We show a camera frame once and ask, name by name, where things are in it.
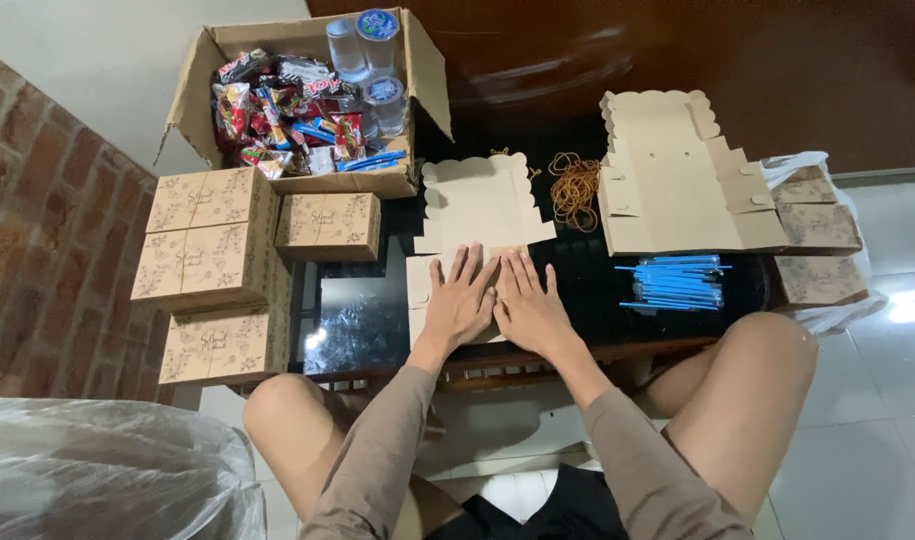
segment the white wall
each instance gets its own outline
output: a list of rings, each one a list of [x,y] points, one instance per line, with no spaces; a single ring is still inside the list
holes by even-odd
[[[304,0],[0,0],[0,60],[151,169],[201,27],[308,17]]]

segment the white tile floor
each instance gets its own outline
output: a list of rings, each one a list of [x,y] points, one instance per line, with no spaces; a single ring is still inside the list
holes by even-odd
[[[891,302],[848,332],[820,339],[811,393],[755,527],[759,538],[915,538],[915,183],[846,191],[858,206],[872,285]],[[516,472],[508,476],[514,483],[486,486],[485,496],[498,497],[501,482],[515,493],[536,482],[519,472],[583,456],[574,446],[585,438],[583,425],[560,385],[442,395],[435,403],[448,432],[423,449],[417,470],[436,480]],[[242,408],[243,399],[214,387],[205,389],[200,411],[240,427]],[[269,538],[292,540],[296,517],[259,456],[257,471]],[[537,503],[522,496],[508,507],[523,515]]]

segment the black shorts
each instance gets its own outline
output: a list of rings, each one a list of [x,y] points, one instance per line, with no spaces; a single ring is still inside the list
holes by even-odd
[[[425,540],[627,539],[603,472],[570,465],[558,467],[547,502],[523,525],[479,495],[462,506],[466,514],[444,523]]]

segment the white plastic bag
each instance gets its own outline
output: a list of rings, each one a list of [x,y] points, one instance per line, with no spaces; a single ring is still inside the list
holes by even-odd
[[[0,538],[266,536],[246,436],[130,400],[0,398]]]
[[[854,216],[854,221],[857,222],[858,208],[854,205],[854,201],[847,193],[837,189],[831,181],[831,175],[827,170],[826,152],[801,152],[791,156],[779,155],[761,160],[763,177],[767,180],[767,188],[770,190],[774,190],[778,185],[790,178],[790,175],[794,174],[797,169],[814,165],[820,167],[820,170],[824,173],[824,178],[831,183],[837,202],[845,204],[850,209],[851,215]],[[815,336],[820,337],[826,334],[843,332],[844,328],[852,321],[875,313],[887,305],[887,297],[870,288],[871,260],[867,255],[866,244],[862,250],[851,255],[851,258],[858,265],[860,273],[864,277],[864,282],[868,285],[867,298],[856,301],[853,304],[849,303],[846,306],[810,307],[788,313]]]

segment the table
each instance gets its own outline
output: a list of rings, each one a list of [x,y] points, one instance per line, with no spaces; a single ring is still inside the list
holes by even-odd
[[[418,115],[415,154],[429,162],[486,156],[491,149],[509,146],[511,153],[525,153],[529,166],[546,169],[559,151],[577,152],[584,159],[598,159],[606,151],[603,121],[598,116],[569,125],[492,127],[480,137],[458,144],[426,124],[422,129],[421,120]],[[553,181],[547,173],[533,181],[532,193],[544,220],[553,215],[548,192]],[[319,383],[335,383],[391,377],[403,365],[410,350],[404,258],[415,254],[413,239],[423,234],[424,206],[422,194],[382,201],[377,262],[295,266],[295,291],[303,289],[304,293],[303,298],[295,297],[292,309],[288,371]],[[530,254],[538,269],[549,262],[554,265],[571,324],[599,362],[652,354],[686,357],[713,344],[741,316],[760,311],[770,292],[765,255],[725,254],[723,263],[734,268],[724,277],[721,311],[660,311],[644,316],[618,307],[618,302],[633,298],[632,279],[630,273],[613,268],[635,265],[638,258],[608,257],[600,228],[585,234],[557,224],[557,238],[532,244]],[[543,270],[539,272],[543,280]],[[489,376],[478,380],[464,376],[474,370]],[[451,389],[475,389],[553,377],[535,354],[502,342],[458,349],[445,363],[442,384],[451,383]]]

